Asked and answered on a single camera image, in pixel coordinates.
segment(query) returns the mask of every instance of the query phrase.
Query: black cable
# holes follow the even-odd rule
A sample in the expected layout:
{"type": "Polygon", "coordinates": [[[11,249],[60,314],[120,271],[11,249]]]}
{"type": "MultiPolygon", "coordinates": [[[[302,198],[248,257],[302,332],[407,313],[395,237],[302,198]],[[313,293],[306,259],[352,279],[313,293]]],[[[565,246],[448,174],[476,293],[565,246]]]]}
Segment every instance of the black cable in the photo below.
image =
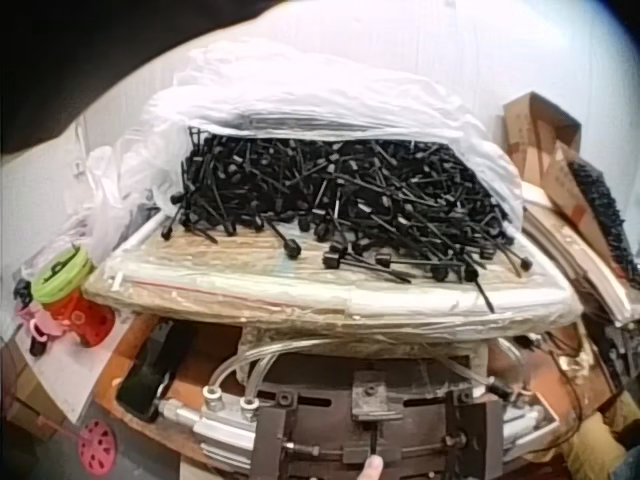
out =
{"type": "Polygon", "coordinates": [[[558,350],[560,350],[559,353],[561,355],[577,358],[580,355],[580,352],[582,351],[582,347],[583,347],[582,339],[579,336],[578,336],[577,346],[571,345],[569,342],[558,337],[553,332],[547,332],[547,337],[549,338],[551,343],[553,343],[553,346],[556,347],[558,350]]]}
{"type": "Polygon", "coordinates": [[[556,443],[554,443],[552,445],[549,445],[547,447],[544,447],[544,448],[540,448],[540,449],[537,449],[537,450],[531,450],[528,453],[547,452],[549,450],[553,450],[555,448],[561,447],[562,445],[567,443],[569,440],[571,440],[574,437],[574,435],[580,431],[580,427],[582,426],[582,422],[584,421],[584,409],[582,408],[582,402],[580,401],[580,394],[578,393],[578,390],[576,389],[576,387],[575,387],[575,385],[573,383],[573,380],[571,380],[571,377],[569,377],[567,372],[565,372],[563,370],[562,366],[560,365],[560,361],[558,360],[558,355],[555,352],[552,352],[552,351],[549,351],[549,350],[545,350],[545,349],[542,349],[542,348],[540,348],[540,350],[551,357],[551,359],[553,360],[553,363],[555,364],[556,368],[558,369],[558,372],[560,372],[560,375],[562,376],[562,378],[569,385],[569,388],[571,389],[571,393],[573,395],[573,399],[575,400],[575,405],[572,405],[572,408],[573,408],[573,413],[577,418],[577,422],[574,425],[574,427],[571,429],[569,434],[565,435],[565,437],[562,438],[562,440],[559,440],[556,443]]]}

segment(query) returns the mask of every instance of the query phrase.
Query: brown table surface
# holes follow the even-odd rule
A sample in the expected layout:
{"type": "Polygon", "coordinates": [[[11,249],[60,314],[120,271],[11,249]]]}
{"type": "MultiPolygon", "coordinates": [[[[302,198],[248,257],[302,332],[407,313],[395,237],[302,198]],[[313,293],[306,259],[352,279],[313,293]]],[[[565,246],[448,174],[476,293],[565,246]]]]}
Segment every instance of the brown table surface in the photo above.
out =
{"type": "MultiPolygon", "coordinates": [[[[157,322],[158,319],[153,316],[139,315],[135,318],[104,368],[94,390],[94,399],[131,428],[185,457],[210,463],[200,450],[197,439],[187,427],[162,417],[152,424],[142,422],[127,414],[115,400],[120,382],[126,376],[138,350],[157,322]]],[[[199,332],[195,345],[178,370],[167,398],[178,399],[185,405],[199,410],[203,403],[202,387],[208,383],[215,368],[235,353],[241,329],[216,324],[199,323],[197,325],[199,332]]],[[[578,336],[573,326],[557,330],[556,335],[571,345],[577,344],[578,336]]],[[[532,373],[532,390],[546,399],[561,421],[571,418],[572,393],[553,360],[539,351],[525,352],[524,355],[532,373]]],[[[597,354],[596,359],[596,365],[591,368],[590,374],[577,387],[585,415],[593,413],[613,394],[597,354]]],[[[490,349],[489,372],[500,378],[514,378],[517,367],[499,351],[490,349]]],[[[243,390],[233,375],[227,377],[222,388],[235,394],[242,394],[243,390]]]]}

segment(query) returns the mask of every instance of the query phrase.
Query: brown cardboard box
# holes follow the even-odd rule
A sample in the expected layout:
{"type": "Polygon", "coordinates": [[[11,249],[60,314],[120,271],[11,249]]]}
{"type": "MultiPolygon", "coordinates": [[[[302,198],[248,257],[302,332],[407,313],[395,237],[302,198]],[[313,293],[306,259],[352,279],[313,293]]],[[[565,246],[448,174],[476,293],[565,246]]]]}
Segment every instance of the brown cardboard box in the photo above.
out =
{"type": "MultiPolygon", "coordinates": [[[[27,364],[20,349],[15,345],[15,341],[9,342],[6,348],[11,353],[12,363],[16,366],[16,380],[13,386],[15,396],[54,423],[62,424],[65,420],[64,413],[38,381],[36,374],[27,364]]],[[[55,433],[55,430],[50,426],[41,425],[38,422],[38,417],[33,412],[16,401],[12,403],[11,408],[6,412],[7,420],[43,440],[49,439],[55,433]]]]}
{"type": "Polygon", "coordinates": [[[585,160],[582,160],[575,151],[570,150],[559,141],[556,143],[553,160],[544,173],[542,188],[551,201],[569,217],[582,238],[606,262],[615,275],[619,278],[625,278],[622,269],[611,255],[607,240],[600,230],[595,215],[569,170],[569,162],[585,160]]]}
{"type": "Polygon", "coordinates": [[[535,92],[507,103],[504,117],[509,157],[526,182],[542,186],[556,141],[580,151],[580,122],[535,92]]]}

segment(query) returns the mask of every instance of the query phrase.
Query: white plastic bag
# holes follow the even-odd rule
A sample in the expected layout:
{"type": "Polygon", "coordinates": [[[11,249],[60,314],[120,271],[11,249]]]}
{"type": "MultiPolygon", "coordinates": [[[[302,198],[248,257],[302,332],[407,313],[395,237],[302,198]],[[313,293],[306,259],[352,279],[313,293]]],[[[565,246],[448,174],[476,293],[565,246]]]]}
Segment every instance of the white plastic bag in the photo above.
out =
{"type": "Polygon", "coordinates": [[[457,97],[423,77],[245,40],[192,51],[174,83],[111,152],[122,165],[121,192],[150,189],[167,214],[191,149],[186,127],[196,126],[244,137],[446,143],[521,229],[517,170],[457,97]]]}

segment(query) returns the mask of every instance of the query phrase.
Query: hand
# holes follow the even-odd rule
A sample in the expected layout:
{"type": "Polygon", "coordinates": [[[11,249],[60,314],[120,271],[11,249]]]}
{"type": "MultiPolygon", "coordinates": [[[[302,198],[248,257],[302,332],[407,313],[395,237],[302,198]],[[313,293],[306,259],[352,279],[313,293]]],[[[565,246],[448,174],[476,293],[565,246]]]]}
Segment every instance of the hand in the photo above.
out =
{"type": "Polygon", "coordinates": [[[382,474],[383,467],[382,457],[371,455],[364,464],[364,469],[358,476],[358,480],[378,480],[382,474]]]}

